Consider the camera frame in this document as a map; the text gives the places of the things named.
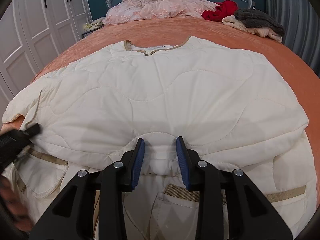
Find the left hand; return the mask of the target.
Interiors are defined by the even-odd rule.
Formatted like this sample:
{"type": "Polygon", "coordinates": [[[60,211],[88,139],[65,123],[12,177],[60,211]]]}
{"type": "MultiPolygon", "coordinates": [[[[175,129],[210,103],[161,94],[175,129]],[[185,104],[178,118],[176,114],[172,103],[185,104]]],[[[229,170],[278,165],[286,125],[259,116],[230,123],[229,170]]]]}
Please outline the left hand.
{"type": "Polygon", "coordinates": [[[27,208],[21,203],[19,196],[11,189],[10,181],[1,176],[1,197],[9,212],[14,217],[14,225],[18,230],[29,232],[34,224],[28,215],[27,208]]]}

